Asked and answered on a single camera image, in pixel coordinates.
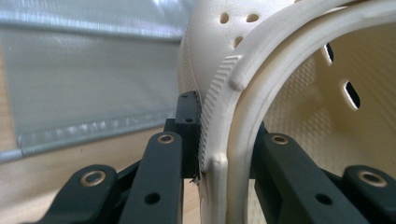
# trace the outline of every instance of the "gray fabric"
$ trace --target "gray fabric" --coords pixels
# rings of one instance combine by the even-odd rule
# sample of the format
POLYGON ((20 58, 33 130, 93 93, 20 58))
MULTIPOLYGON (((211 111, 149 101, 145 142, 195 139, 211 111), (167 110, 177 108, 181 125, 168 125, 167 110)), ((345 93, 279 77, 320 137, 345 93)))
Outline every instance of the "gray fabric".
POLYGON ((162 125, 174 116, 176 40, 191 1, 80 4, 0 3, 0 47, 23 155, 162 125))

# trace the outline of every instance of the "screw hole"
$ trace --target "screw hole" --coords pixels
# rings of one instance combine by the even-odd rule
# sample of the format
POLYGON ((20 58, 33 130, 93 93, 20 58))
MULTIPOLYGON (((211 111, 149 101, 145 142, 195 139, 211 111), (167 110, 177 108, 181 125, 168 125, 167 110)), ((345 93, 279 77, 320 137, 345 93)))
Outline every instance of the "screw hole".
POLYGON ((272 141, 279 144, 279 145, 286 145, 289 140, 283 136, 275 135, 272 137, 272 141))
POLYGON ((352 83, 348 81, 344 86, 344 91, 346 92, 346 96, 349 102, 355 109, 359 109, 361 107, 361 98, 359 97, 358 93, 353 88, 352 83))
POLYGON ((247 22, 254 22, 259 19, 259 16, 257 14, 250 14, 247 16, 247 22))
POLYGON ((326 205, 330 205, 332 204, 332 199, 329 198, 329 196, 325 195, 325 194, 317 194, 315 196, 315 198, 318 200, 318 202, 326 204, 326 205))
POLYGON ((358 177, 366 184, 369 184, 374 187, 383 188, 388 184, 388 182, 382 176, 369 171, 359 172, 358 177))
POLYGON ((160 199, 161 199, 161 197, 158 193, 150 193, 150 194, 146 195, 145 203, 152 205, 152 204, 159 202, 160 199))
POLYGON ((242 42, 244 37, 238 36, 234 41, 233 41, 233 47, 236 49, 236 47, 242 42))
POLYGON ((329 62, 330 62, 330 63, 334 62, 334 53, 332 52, 332 47, 330 46, 330 44, 327 43, 327 44, 324 46, 324 49, 326 49, 327 57, 328 57, 328 59, 329 59, 329 62))
POLYGON ((230 19, 230 17, 228 16, 228 14, 227 13, 223 13, 223 14, 221 14, 220 15, 220 23, 221 24, 225 24, 225 23, 227 23, 227 21, 230 19))
POLYGON ((157 138, 157 141, 162 144, 169 144, 175 140, 175 137, 170 134, 164 134, 157 138))
POLYGON ((84 187, 93 187, 105 180, 106 173, 100 170, 90 171, 80 179, 80 184, 84 187))

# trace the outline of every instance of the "black bracket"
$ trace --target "black bracket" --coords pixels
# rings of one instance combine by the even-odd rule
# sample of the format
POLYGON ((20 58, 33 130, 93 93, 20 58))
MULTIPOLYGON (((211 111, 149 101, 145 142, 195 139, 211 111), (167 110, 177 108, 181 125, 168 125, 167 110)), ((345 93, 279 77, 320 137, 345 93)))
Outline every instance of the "black bracket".
MULTIPOLYGON (((181 223, 183 178, 199 178, 201 107, 179 96, 177 115, 153 135, 143 159, 116 174, 92 165, 76 172, 37 223, 181 223)), ((396 223, 396 181, 367 166, 342 177, 318 168, 291 137, 262 125, 252 178, 267 223, 396 223)))

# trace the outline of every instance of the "ribbed texture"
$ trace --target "ribbed texture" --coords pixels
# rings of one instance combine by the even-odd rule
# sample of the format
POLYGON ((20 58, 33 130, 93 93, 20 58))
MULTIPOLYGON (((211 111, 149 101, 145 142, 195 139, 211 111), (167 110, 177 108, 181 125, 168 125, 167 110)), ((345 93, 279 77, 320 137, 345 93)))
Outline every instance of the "ribbed texture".
POLYGON ((239 56, 230 56, 226 57, 224 61, 221 63, 219 70, 215 74, 212 79, 212 83, 210 84, 210 88, 207 92, 204 107, 201 115, 202 129, 201 129, 201 141, 200 141, 200 150, 199 154, 201 157, 201 169, 205 163, 205 148, 206 148, 206 138, 208 135, 208 130, 210 126, 210 120, 212 117, 212 112, 215 107, 216 101, 219 96, 219 91, 228 75, 230 75, 233 70, 233 66, 238 61, 239 56))

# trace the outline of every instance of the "oval hole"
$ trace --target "oval hole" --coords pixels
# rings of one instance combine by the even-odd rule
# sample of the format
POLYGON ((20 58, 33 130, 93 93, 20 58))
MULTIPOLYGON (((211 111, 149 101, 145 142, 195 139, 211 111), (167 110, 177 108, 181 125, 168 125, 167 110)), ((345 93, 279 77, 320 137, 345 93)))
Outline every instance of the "oval hole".
POLYGON ((332 204, 332 199, 329 198, 326 194, 317 194, 315 198, 318 200, 318 202, 323 203, 325 205, 330 205, 332 204))
POLYGON ((327 53, 327 58, 329 59, 329 62, 332 63, 334 62, 334 52, 332 52, 332 46, 330 46, 329 43, 327 43, 324 48, 326 49, 327 53))
POLYGON ((228 16, 228 14, 227 13, 223 13, 223 14, 221 14, 220 15, 220 23, 221 24, 225 24, 225 23, 227 23, 227 21, 230 19, 230 17, 228 16))
POLYGON ((150 193, 146 195, 145 197, 145 203, 146 204, 155 204, 159 202, 161 199, 160 195, 158 193, 150 193))
POLYGON ((257 14, 250 14, 247 16, 247 22, 254 22, 259 19, 259 16, 257 14))
POLYGON ((352 83, 350 83, 350 81, 348 81, 344 86, 344 91, 346 92, 346 96, 349 99, 349 102, 352 104, 352 106, 356 109, 359 109, 361 107, 361 98, 359 97, 358 93, 355 91, 355 88, 353 88, 352 83))

